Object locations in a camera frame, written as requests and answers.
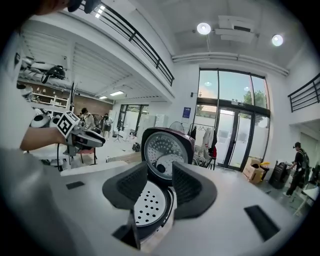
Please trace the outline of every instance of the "tree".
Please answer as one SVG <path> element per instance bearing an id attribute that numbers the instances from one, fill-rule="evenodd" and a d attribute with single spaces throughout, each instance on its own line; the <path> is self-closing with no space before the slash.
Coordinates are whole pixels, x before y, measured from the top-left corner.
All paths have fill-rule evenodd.
<path id="1" fill-rule="evenodd" d="M 198 97 L 200 98 L 201 96 L 202 96 L 202 92 L 200 91 Z M 204 105 L 196 105 L 195 114 L 197 116 L 201 116 L 201 111 L 203 108 L 204 108 Z"/>
<path id="2" fill-rule="evenodd" d="M 252 104 L 252 97 L 251 97 L 251 91 L 247 91 L 246 94 L 243 96 L 244 100 L 243 102 L 246 104 Z M 255 105 L 258 107 L 265 107 L 266 105 L 266 95 L 258 90 L 254 92 L 254 100 L 255 100 Z"/>
<path id="3" fill-rule="evenodd" d="M 251 97 L 251 91 L 247 91 L 246 94 L 243 96 L 243 102 L 246 104 L 252 104 L 252 97 Z M 266 95 L 258 90 L 254 92 L 254 101 L 255 105 L 258 107 L 264 108 L 266 106 Z M 250 119 L 251 116 L 248 114 L 241 114 L 240 115 L 242 118 L 247 118 Z M 262 121 L 263 117 L 261 115 L 255 115 L 255 125 L 257 125 L 260 121 Z"/>

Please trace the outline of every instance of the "tripod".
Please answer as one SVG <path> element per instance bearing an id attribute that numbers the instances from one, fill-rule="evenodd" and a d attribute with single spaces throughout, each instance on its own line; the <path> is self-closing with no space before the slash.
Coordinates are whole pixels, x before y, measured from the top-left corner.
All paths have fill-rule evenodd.
<path id="1" fill-rule="evenodd" d="M 114 140 L 115 142 L 116 141 L 119 141 L 120 143 L 121 143 L 121 141 L 120 141 L 120 139 L 119 139 L 119 132 L 120 132 L 120 127 L 118 127 L 118 135 L 117 135 L 117 137 L 116 137 L 116 139 Z"/>

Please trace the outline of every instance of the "black cap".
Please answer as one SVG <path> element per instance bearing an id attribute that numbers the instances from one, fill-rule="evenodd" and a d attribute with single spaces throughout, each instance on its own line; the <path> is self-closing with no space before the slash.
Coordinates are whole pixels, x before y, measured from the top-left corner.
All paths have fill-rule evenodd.
<path id="1" fill-rule="evenodd" d="M 293 146 L 293 148 L 295 149 L 296 147 L 301 148 L 301 143 L 300 142 L 296 142 Z"/>
<path id="2" fill-rule="evenodd" d="M 70 0 L 68 11 L 69 13 L 75 12 L 81 5 L 82 0 Z"/>

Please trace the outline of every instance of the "person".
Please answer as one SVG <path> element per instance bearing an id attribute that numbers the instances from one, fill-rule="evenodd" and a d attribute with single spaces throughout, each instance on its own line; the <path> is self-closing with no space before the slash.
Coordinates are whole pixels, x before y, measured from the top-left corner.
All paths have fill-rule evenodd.
<path id="1" fill-rule="evenodd" d="M 103 117 L 102 136 L 106 137 L 106 134 L 108 134 L 108 138 L 106 139 L 107 141 L 110 139 L 111 125 L 112 125 L 113 122 L 114 121 L 109 116 L 109 114 L 105 113 L 104 117 Z"/>
<path id="2" fill-rule="evenodd" d="M 94 117 L 93 117 L 93 115 L 91 113 L 88 112 L 86 107 L 84 107 L 81 110 L 81 113 L 82 113 L 82 117 L 81 118 L 84 120 L 84 127 L 87 130 L 92 130 L 93 128 L 95 128 L 96 125 L 95 125 Z"/>
<path id="3" fill-rule="evenodd" d="M 302 181 L 303 176 L 306 172 L 306 168 L 303 168 L 304 161 L 307 160 L 307 153 L 301 148 L 301 143 L 296 142 L 293 147 L 296 150 L 295 158 L 293 164 L 289 167 L 289 170 L 292 170 L 296 167 L 296 171 L 293 174 L 293 179 L 291 182 L 291 186 L 287 190 L 287 192 L 283 192 L 286 197 L 291 197 L 299 183 Z"/>
<path id="4" fill-rule="evenodd" d="M 19 2 L 24 10 L 10 25 L 16 30 L 10 35 L 0 56 L 0 102 L 6 109 L 18 110 L 15 115 L 6 111 L 0 113 L 1 149 L 18 149 L 25 151 L 35 150 L 55 143 L 66 143 L 63 135 L 57 128 L 29 127 L 35 111 L 17 90 L 17 80 L 22 64 L 22 39 L 20 28 L 33 15 L 46 15 L 68 8 L 69 12 L 76 11 L 81 0 L 37 0 Z"/>

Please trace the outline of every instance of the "person's arm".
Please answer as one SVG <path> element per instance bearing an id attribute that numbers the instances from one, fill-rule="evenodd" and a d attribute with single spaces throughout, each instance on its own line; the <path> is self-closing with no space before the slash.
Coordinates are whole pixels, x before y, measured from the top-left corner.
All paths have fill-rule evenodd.
<path id="1" fill-rule="evenodd" d="M 294 163 L 289 167 L 289 169 L 293 169 L 293 168 L 295 168 L 295 166 L 297 165 L 297 163 L 299 162 L 299 160 L 300 160 L 300 153 L 299 152 L 297 152 L 296 154 L 295 154 L 295 158 L 294 158 Z"/>
<path id="2" fill-rule="evenodd" d="M 297 162 L 294 162 L 293 165 L 291 165 L 291 166 L 289 167 L 289 169 L 292 170 L 293 168 L 295 168 L 296 165 L 297 165 Z"/>
<path id="3" fill-rule="evenodd" d="M 59 132 L 56 127 L 29 127 L 23 137 L 20 149 L 23 151 L 31 151 L 55 143 L 66 144 L 65 137 Z"/>

